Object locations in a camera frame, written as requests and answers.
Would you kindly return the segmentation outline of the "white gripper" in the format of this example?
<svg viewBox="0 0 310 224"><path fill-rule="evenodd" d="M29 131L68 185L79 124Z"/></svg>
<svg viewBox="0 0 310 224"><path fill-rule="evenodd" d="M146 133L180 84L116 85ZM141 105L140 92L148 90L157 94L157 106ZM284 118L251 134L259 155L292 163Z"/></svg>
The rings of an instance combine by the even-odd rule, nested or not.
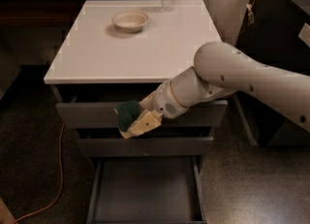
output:
<svg viewBox="0 0 310 224"><path fill-rule="evenodd" d="M162 119L175 119L188 111L174 98L171 81L166 80L139 102L143 111L130 126L129 131L135 136L143 135L162 124Z"/></svg>

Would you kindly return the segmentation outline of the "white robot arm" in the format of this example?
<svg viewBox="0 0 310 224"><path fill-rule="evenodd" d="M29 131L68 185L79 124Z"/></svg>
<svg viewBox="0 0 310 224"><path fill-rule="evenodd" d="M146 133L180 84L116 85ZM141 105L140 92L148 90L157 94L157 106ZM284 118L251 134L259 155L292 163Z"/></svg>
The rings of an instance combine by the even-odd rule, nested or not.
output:
<svg viewBox="0 0 310 224"><path fill-rule="evenodd" d="M242 91L310 131L310 77L267 66L225 43L211 42L196 52L194 65L163 82L140 104L129 131L140 136L202 102Z"/></svg>

